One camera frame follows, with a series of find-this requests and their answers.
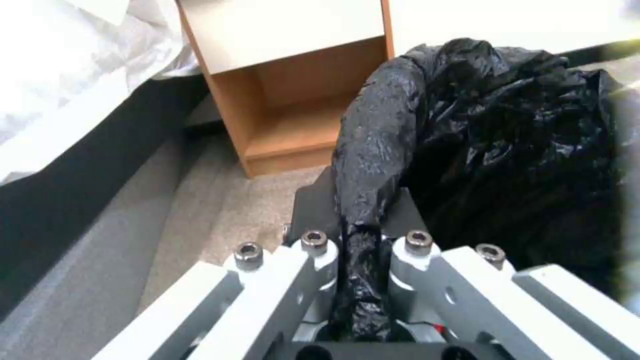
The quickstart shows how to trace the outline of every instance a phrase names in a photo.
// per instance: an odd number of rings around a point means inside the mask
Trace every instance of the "silver bolt head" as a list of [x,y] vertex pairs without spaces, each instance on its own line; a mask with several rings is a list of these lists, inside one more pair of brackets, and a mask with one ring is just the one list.
[[504,261],[507,259],[504,250],[493,244],[481,243],[476,245],[476,253],[498,270],[502,270]]
[[320,230],[307,231],[302,234],[300,240],[302,242],[302,250],[313,257],[323,255],[329,242],[324,231]]
[[411,230],[404,237],[404,248],[413,255],[429,255],[432,245],[433,238],[426,231]]
[[264,262],[263,257],[262,246],[252,241],[238,245],[236,251],[234,251],[236,266],[240,270],[250,271],[258,269]]

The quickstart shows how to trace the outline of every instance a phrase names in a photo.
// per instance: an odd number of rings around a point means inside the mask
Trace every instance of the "black trash bag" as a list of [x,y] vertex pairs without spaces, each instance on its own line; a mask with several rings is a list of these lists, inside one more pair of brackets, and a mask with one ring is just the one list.
[[346,260],[330,320],[339,339],[392,338],[380,220],[400,186],[442,248],[494,243],[516,268],[558,263],[614,295],[628,170],[616,159],[640,131],[624,124],[616,139],[613,97],[627,109],[637,97],[618,96],[604,71],[567,68],[545,51],[457,39],[369,77],[332,161]]

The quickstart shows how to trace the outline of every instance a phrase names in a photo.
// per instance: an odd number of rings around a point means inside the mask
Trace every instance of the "black metal plate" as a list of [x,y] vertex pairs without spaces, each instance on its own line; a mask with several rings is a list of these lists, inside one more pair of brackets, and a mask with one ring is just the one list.
[[280,343],[265,360],[503,360],[493,345],[477,343]]

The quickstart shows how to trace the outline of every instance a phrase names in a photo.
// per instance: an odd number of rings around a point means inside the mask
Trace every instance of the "white drawer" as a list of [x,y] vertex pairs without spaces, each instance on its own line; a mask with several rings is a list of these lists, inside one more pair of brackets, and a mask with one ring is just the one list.
[[384,35],[380,0],[180,0],[211,74]]

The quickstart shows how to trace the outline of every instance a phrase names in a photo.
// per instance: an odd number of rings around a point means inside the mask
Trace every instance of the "white wall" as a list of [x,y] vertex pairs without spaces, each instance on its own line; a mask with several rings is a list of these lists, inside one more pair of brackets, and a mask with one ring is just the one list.
[[389,0],[396,55],[459,37],[551,53],[640,38],[640,0]]

